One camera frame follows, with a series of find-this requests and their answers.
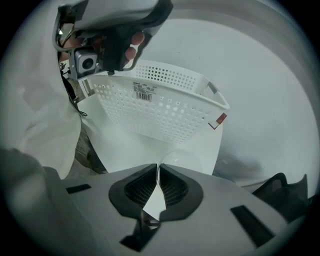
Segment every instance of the person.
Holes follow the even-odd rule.
[[[88,148],[90,142],[81,128],[80,115],[69,102],[52,43],[54,22],[62,2],[43,1],[21,25],[3,56],[0,145],[33,156],[65,179],[71,169],[82,166],[82,161],[75,159],[80,134],[84,138],[80,148],[83,145]],[[143,39],[140,32],[132,37],[132,44],[138,45]],[[64,47],[80,43],[70,38]],[[125,51],[128,61],[135,55],[132,47]],[[62,53],[60,61],[68,57]]]

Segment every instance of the red label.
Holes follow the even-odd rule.
[[[227,115],[225,113],[222,113],[222,115],[220,115],[220,117],[216,120],[216,122],[221,125],[222,122],[226,119]]]

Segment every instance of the laundry basket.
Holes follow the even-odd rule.
[[[139,60],[131,71],[89,79],[114,124],[170,143],[183,143],[229,109],[205,76],[161,62]]]

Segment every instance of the black slot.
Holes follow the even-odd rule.
[[[230,210],[257,247],[274,237],[274,234],[244,205]]]
[[[68,192],[68,194],[73,194],[88,189],[91,189],[91,186],[89,186],[88,184],[82,184],[78,186],[67,187],[66,191]]]

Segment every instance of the barcode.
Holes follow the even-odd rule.
[[[136,98],[140,99],[140,100],[147,101],[147,102],[151,102],[152,101],[152,95],[151,94],[146,94],[146,93],[142,93],[142,92],[137,92],[136,93]]]

